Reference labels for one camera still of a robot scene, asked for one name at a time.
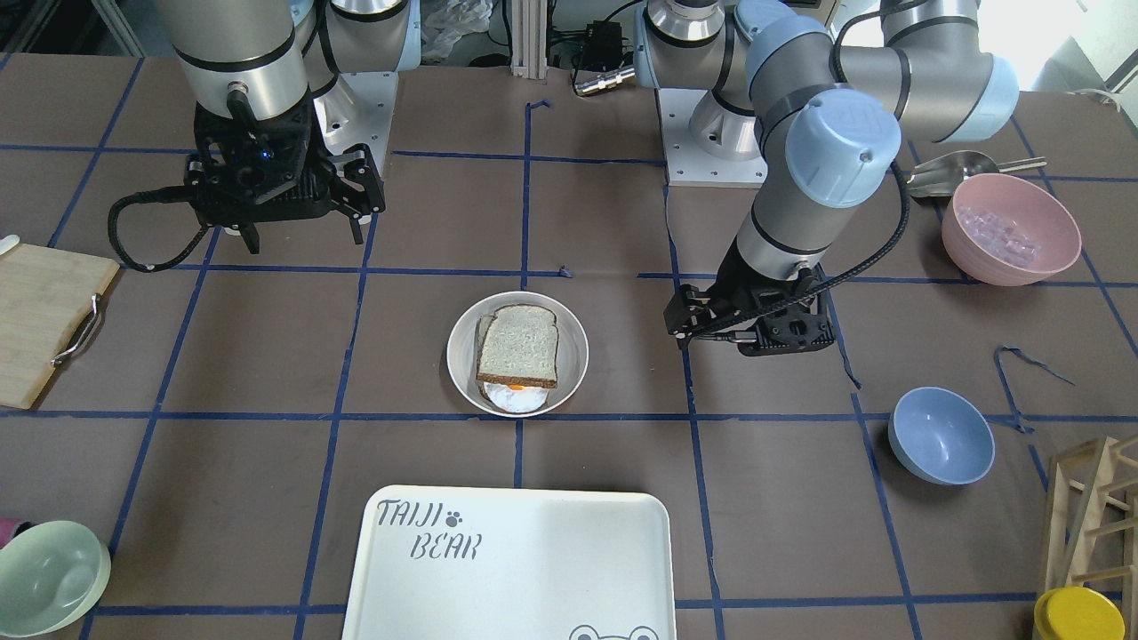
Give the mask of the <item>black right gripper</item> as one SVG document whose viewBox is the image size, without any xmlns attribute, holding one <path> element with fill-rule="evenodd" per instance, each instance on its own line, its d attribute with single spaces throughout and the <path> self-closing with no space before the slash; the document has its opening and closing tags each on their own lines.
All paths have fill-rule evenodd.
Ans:
<svg viewBox="0 0 1138 640">
<path fill-rule="evenodd" d="M 365 243 L 362 225 L 386 210 L 384 181 L 373 151 L 356 143 L 331 157 L 313 112 L 284 112 L 251 129 L 212 112 L 196 112 L 200 163 L 185 183 L 196 218 L 233 228 L 245 249 L 259 254 L 255 223 L 310 220 L 337 211 L 347 218 L 353 243 Z"/>
</svg>

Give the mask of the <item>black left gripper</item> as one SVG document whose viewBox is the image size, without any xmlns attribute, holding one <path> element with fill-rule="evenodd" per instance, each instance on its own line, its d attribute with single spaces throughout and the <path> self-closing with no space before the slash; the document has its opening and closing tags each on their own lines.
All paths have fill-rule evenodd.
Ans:
<svg viewBox="0 0 1138 640">
<path fill-rule="evenodd" d="M 667 333 L 675 340 L 728 340 L 745 356 L 773 356 L 828 348 L 836 340 L 828 319 L 828 292 L 809 300 L 787 304 L 786 300 L 809 292 L 820 278 L 813 268 L 803 266 L 791 281 L 765 278 L 761 274 L 735 274 L 727 284 L 714 284 L 703 292 L 691 284 L 681 284 L 665 307 Z M 715 317 L 751 315 L 764 307 L 776 309 L 769 315 L 756 317 L 744 331 L 703 333 Z"/>
</svg>

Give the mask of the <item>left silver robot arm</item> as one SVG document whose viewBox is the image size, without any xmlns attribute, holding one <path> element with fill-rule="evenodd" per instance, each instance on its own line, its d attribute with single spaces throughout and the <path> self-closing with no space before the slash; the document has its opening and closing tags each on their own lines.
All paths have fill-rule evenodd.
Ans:
<svg viewBox="0 0 1138 640">
<path fill-rule="evenodd" d="M 1020 96 L 1013 65 L 980 48 L 976 1 L 883 1 L 877 48 L 846 47 L 781 1 L 648 1 L 634 69 L 643 87 L 710 91 L 754 118 L 765 182 L 708 289 L 683 284 L 665 309 L 681 348 L 728 340 L 745 356 L 825 348 L 836 339 L 828 289 L 902 238 L 822 278 L 818 263 L 887 177 L 906 139 L 986 140 Z"/>
</svg>

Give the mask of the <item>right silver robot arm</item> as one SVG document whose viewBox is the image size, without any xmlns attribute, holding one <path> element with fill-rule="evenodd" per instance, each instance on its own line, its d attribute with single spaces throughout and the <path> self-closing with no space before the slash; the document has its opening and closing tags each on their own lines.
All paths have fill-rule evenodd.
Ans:
<svg viewBox="0 0 1138 640">
<path fill-rule="evenodd" d="M 203 231 L 259 252 L 259 224 L 337 212 L 355 244 L 385 211 L 391 97 L 421 61 L 418 1 L 160 1 L 195 99 L 182 187 Z"/>
</svg>

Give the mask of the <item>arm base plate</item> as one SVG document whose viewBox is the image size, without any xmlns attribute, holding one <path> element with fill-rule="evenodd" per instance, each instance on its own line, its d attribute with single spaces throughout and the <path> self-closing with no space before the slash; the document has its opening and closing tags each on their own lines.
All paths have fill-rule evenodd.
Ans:
<svg viewBox="0 0 1138 640">
<path fill-rule="evenodd" d="M 657 92 L 667 171 L 675 186 L 759 188 L 768 174 L 754 117 L 720 105 L 711 91 Z"/>
<path fill-rule="evenodd" d="M 384 177 L 398 87 L 396 72 L 337 77 L 333 88 L 316 97 L 318 122 L 324 130 L 325 148 L 333 155 L 343 155 L 349 147 L 366 143 L 378 174 Z"/>
</svg>

